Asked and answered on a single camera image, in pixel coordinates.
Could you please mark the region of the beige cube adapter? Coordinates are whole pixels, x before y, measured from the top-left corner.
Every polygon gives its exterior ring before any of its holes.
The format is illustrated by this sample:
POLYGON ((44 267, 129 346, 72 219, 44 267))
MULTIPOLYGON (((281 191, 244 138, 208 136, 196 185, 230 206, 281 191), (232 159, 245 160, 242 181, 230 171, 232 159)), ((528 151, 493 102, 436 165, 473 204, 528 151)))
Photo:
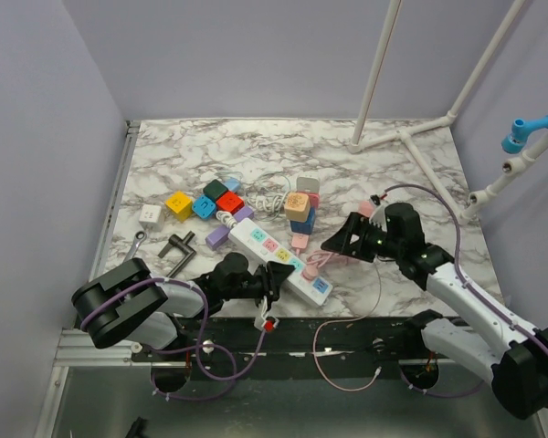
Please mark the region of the beige cube adapter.
POLYGON ((284 213, 289 221, 304 223, 307 221, 311 210, 310 197, 306 193, 291 192, 288 194, 284 213))

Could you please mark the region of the pink flat adapter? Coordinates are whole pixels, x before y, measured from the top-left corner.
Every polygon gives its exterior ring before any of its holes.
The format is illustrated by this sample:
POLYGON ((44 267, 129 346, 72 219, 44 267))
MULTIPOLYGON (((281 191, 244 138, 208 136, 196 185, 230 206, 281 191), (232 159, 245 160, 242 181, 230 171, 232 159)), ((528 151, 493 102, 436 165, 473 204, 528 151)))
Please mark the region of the pink flat adapter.
POLYGON ((304 250, 308 246, 309 238, 310 238, 309 235, 295 233, 291 239, 291 246, 294 249, 304 250))

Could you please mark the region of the pink round plug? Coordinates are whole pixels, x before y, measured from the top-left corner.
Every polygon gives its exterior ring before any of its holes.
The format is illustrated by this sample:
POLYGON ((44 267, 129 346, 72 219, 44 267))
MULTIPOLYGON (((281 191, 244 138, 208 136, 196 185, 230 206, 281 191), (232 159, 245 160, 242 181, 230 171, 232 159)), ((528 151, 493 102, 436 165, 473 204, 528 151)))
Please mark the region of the pink round plug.
POLYGON ((314 280, 318 274, 318 268, 314 265, 306 265, 301 271, 301 275, 308 281, 314 280))

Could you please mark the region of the dark green cube socket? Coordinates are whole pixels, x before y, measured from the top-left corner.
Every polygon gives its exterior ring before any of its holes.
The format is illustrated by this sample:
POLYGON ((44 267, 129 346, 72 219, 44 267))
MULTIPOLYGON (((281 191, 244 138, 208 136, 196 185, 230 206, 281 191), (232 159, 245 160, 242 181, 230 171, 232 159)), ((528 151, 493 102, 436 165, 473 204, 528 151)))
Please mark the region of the dark green cube socket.
POLYGON ((213 203, 228 192, 228 188, 219 180, 214 179, 203 188, 203 194, 213 203))

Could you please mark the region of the aluminium extrusion rail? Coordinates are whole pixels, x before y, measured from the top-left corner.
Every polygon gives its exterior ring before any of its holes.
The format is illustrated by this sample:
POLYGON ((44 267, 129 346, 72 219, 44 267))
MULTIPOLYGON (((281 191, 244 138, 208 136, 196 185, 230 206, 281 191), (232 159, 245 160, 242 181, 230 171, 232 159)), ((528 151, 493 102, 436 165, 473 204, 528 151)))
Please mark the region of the aluminium extrusion rail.
POLYGON ((132 364, 131 343, 96 349, 91 338, 77 329, 60 334, 54 365, 60 367, 120 367, 132 364))

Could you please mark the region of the white tiger cube adapter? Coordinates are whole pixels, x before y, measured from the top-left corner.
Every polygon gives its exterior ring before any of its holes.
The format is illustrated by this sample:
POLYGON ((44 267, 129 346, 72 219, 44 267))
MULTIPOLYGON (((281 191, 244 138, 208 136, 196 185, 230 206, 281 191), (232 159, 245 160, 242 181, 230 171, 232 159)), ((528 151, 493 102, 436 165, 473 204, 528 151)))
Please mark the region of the white tiger cube adapter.
POLYGON ((160 232, 163 229, 164 218, 161 205, 145 204, 141 209, 138 222, 145 230, 160 232))

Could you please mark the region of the yellow cube socket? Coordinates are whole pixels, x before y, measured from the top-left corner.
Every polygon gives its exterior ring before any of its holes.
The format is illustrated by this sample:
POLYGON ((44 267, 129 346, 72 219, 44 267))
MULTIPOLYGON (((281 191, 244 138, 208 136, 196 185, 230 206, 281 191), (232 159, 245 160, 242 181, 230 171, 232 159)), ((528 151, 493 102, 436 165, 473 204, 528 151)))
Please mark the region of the yellow cube socket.
POLYGON ((168 211, 180 223, 185 222, 193 214, 193 203, 193 198, 181 191, 173 193, 164 202, 168 211))

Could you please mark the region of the pink cube socket adapter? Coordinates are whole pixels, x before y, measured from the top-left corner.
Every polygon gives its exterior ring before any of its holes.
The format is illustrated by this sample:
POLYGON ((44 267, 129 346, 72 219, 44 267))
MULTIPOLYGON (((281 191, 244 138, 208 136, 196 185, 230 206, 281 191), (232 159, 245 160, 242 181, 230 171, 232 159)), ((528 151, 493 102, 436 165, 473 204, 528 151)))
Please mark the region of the pink cube socket adapter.
POLYGON ((358 205, 358 213, 364 217, 370 218, 375 210, 375 205, 369 201, 361 201, 358 205))

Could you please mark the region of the red cube socket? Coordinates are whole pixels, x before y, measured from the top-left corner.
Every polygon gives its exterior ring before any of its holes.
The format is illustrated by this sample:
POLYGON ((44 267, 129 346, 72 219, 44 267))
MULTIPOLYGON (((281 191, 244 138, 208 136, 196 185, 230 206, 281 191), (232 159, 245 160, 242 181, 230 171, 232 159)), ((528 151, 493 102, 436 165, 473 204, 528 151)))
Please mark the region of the red cube socket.
POLYGON ((237 213, 244 206, 245 203, 243 199, 231 191, 225 192, 222 196, 216 199, 217 209, 230 214, 237 213))

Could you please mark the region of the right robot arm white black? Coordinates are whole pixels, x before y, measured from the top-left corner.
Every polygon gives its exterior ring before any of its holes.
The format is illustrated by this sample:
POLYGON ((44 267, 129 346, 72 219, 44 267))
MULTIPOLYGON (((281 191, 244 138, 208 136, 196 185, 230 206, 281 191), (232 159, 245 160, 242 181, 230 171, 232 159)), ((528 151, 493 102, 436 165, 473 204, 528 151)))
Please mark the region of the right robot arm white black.
POLYGON ((453 255, 427 242, 409 203, 385 208, 385 224, 352 212, 321 249, 365 262, 391 258, 400 272, 439 298, 471 327, 466 332, 435 312, 416 319, 402 335, 415 358, 440 353, 487 383, 501 406, 525 420, 548 409, 548 328, 516 315, 474 283, 453 255))

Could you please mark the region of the dark blue cube socket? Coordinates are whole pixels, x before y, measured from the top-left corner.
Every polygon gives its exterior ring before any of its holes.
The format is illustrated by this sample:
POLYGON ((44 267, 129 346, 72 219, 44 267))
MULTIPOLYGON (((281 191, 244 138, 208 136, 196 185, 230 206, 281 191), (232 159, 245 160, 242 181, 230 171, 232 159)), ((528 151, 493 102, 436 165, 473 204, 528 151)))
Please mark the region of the dark blue cube socket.
POLYGON ((311 235, 316 222, 316 211, 311 209, 305 222, 290 221, 290 229, 293 233, 311 235))

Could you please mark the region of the white power strip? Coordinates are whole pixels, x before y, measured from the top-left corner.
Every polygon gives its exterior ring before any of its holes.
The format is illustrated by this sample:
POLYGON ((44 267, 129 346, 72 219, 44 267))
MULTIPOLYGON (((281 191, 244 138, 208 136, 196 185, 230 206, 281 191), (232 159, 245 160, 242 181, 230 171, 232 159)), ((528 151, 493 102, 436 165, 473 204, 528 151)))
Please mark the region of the white power strip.
POLYGON ((283 286, 312 306, 322 306, 333 290, 332 284, 322 276, 307 278, 307 267, 288 248, 260 228, 251 219, 238 222, 230 231, 229 239, 250 259, 260 264, 276 262, 293 267, 293 272, 283 286))

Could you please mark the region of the purple usb power strip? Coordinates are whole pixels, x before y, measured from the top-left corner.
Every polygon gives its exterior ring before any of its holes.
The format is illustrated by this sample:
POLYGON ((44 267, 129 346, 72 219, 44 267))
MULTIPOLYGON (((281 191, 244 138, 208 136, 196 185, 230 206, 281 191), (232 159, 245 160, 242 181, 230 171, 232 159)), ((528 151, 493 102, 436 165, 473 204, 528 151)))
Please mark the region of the purple usb power strip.
POLYGON ((254 217, 254 210, 249 206, 243 206, 236 213, 232 214, 227 211, 219 210, 216 212, 216 219, 220 226, 212 231, 206 238, 206 245, 213 251, 224 244, 228 240, 229 233, 243 219, 254 217))

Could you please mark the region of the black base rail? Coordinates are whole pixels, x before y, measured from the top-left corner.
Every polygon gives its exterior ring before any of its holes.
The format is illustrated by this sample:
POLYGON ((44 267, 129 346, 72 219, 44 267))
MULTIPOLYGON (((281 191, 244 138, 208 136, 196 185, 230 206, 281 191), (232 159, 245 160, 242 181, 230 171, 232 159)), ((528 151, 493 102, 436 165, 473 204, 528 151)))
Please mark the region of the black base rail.
POLYGON ((368 378, 380 369, 385 379, 400 370, 433 385, 438 376, 436 353, 425 347, 420 325, 434 316, 423 311, 411 318, 282 318, 271 333, 260 336, 251 318, 211 318, 205 325, 175 319, 183 349, 162 354, 141 344, 132 361, 149 364, 163 387, 180 388, 187 381, 205 381, 207 374, 239 373, 253 380, 368 378))

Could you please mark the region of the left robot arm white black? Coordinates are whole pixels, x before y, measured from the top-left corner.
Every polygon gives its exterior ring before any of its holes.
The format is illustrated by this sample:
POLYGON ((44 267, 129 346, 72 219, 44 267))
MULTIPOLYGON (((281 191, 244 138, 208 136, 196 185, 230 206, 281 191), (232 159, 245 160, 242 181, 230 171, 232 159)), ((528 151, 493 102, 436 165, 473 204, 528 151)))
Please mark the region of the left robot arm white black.
POLYGON ((193 280, 153 277, 138 257, 123 262, 80 287, 71 303, 80 329, 94 346, 106 349, 122 340, 147 345, 164 360, 175 360, 184 349, 175 318, 205 320, 229 300, 251 300, 258 308, 254 327, 269 333, 279 321, 269 314, 283 283, 296 267, 276 261, 251 273, 240 253, 226 255, 212 271, 193 280))

